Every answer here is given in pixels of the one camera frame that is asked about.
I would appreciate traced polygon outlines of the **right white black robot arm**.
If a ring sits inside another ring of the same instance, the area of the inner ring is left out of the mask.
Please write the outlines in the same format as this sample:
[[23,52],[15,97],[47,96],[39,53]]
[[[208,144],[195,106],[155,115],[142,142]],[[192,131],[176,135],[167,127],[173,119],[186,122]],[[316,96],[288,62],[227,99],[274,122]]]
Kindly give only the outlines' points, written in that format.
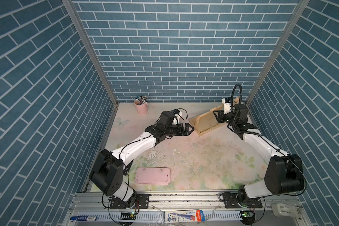
[[307,181],[303,174],[301,158],[273,144],[255,125],[248,122],[247,113],[248,108],[243,104],[213,112],[218,123],[226,123],[228,129],[250,144],[267,162],[262,180],[239,187],[237,193],[239,205],[247,207],[259,198],[267,196],[295,196],[296,192],[303,194],[307,188]]

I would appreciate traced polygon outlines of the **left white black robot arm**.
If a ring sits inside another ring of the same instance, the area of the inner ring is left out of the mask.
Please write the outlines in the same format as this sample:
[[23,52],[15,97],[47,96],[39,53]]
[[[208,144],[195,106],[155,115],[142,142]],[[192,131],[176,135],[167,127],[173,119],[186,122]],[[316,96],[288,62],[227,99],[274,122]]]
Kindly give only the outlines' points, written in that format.
[[129,175],[132,161],[143,152],[167,138],[191,135],[195,128],[189,123],[180,123],[181,118],[180,109],[163,111],[158,120],[132,142],[113,151],[100,151],[89,179],[105,196],[115,197],[126,208],[132,207],[136,201],[136,191],[129,186],[129,182],[123,182],[123,176]]

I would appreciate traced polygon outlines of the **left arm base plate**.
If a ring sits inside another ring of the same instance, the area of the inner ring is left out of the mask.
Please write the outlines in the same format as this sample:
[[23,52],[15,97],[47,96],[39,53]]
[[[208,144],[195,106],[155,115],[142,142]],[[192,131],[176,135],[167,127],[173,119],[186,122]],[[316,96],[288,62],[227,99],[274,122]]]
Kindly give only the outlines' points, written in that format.
[[118,197],[111,198],[110,209],[147,209],[149,205],[149,194],[134,193],[127,201]]

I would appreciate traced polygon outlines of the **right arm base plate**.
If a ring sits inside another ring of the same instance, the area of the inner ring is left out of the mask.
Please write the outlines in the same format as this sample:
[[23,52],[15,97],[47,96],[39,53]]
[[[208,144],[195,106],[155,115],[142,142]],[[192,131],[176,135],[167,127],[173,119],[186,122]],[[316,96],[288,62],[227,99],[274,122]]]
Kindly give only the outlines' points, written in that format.
[[236,208],[262,208],[262,202],[260,198],[248,198],[245,194],[235,194],[231,192],[224,192],[218,194],[218,198],[225,205],[226,209],[236,209]]

